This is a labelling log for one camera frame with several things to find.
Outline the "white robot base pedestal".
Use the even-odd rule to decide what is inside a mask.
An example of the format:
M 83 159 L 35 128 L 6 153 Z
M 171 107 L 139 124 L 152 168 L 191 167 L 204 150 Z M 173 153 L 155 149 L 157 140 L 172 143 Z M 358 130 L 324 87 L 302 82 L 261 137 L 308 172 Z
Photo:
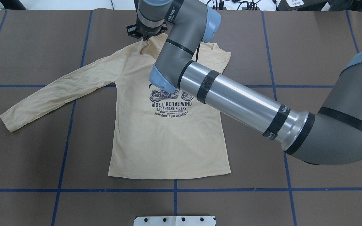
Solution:
M 215 216 L 141 216 L 134 226 L 216 226 Z

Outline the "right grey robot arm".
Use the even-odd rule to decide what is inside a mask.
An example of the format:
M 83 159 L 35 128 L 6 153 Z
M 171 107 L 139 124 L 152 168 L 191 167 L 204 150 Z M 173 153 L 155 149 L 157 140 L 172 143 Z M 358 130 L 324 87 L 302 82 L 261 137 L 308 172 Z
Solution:
M 199 102 L 280 143 L 283 151 L 309 164 L 343 165 L 362 160 L 362 52 L 341 72 L 317 114 L 297 112 L 194 61 L 209 42 L 220 14 L 198 0 L 136 0 L 128 35 L 148 40 L 172 24 L 153 65 L 150 82 L 167 92 L 181 89 Z

